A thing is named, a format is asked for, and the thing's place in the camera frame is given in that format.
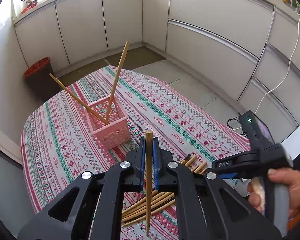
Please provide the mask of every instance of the red trash can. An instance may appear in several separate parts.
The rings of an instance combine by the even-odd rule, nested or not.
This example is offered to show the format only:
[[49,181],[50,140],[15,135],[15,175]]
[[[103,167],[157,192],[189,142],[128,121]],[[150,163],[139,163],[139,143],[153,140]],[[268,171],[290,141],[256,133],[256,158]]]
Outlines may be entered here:
[[50,73],[53,74],[50,58],[45,57],[34,63],[23,74],[26,84],[43,102],[60,91],[59,85],[49,76]]

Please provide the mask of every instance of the pink basket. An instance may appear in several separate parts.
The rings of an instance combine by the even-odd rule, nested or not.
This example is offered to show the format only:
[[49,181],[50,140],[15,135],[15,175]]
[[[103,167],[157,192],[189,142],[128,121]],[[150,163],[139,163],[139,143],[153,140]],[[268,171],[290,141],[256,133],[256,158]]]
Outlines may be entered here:
[[[90,106],[94,111],[106,118],[110,96],[95,101]],[[110,150],[131,139],[127,118],[129,117],[116,97],[114,97],[109,115],[110,124],[106,125],[85,109],[92,136],[98,137],[107,150]]]

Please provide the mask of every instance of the fingernail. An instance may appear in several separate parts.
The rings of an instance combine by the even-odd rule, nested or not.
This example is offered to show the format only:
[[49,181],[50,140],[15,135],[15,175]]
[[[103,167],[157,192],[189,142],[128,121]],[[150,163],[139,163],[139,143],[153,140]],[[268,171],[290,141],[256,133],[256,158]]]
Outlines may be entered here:
[[275,169],[269,169],[268,170],[268,175],[275,175],[277,171]]

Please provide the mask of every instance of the human hand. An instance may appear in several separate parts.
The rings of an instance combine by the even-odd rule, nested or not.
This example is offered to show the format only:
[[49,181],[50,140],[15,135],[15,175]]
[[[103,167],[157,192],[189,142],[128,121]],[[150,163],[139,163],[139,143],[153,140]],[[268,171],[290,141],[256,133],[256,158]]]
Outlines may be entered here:
[[[300,211],[300,171],[291,168],[269,169],[268,178],[274,183],[288,185],[290,199],[289,219],[295,217]],[[248,192],[251,192],[248,199],[249,203],[261,212],[261,198],[253,191],[251,183],[248,184]]]

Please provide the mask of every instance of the cabinet door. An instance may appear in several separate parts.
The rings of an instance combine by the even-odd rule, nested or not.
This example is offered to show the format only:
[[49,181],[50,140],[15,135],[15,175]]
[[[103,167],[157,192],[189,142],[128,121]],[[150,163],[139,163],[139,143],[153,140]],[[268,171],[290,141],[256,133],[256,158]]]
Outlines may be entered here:
[[143,41],[165,51],[169,0],[143,0]]
[[[298,22],[276,9],[269,36],[269,43],[290,59],[297,42]],[[292,62],[300,70],[300,32],[299,41]]]
[[170,0],[169,18],[216,33],[260,57],[272,14],[273,6],[262,0]]
[[[284,79],[287,71],[288,66],[267,46],[254,76],[271,90]],[[292,69],[289,70],[286,80],[273,93],[300,124],[300,78]]]
[[[252,79],[240,97],[239,103],[245,109],[254,112],[267,91],[257,80]],[[281,142],[296,128],[286,110],[271,94],[263,99],[256,115],[268,126],[275,142]]]
[[16,24],[16,33],[28,66],[51,58],[53,71],[69,66],[60,35],[55,5],[47,5]]
[[237,100],[257,59],[211,33],[169,21],[167,53],[202,73]]
[[142,42],[142,0],[103,0],[108,48]]
[[56,9],[71,64],[107,51],[102,0],[59,0]]

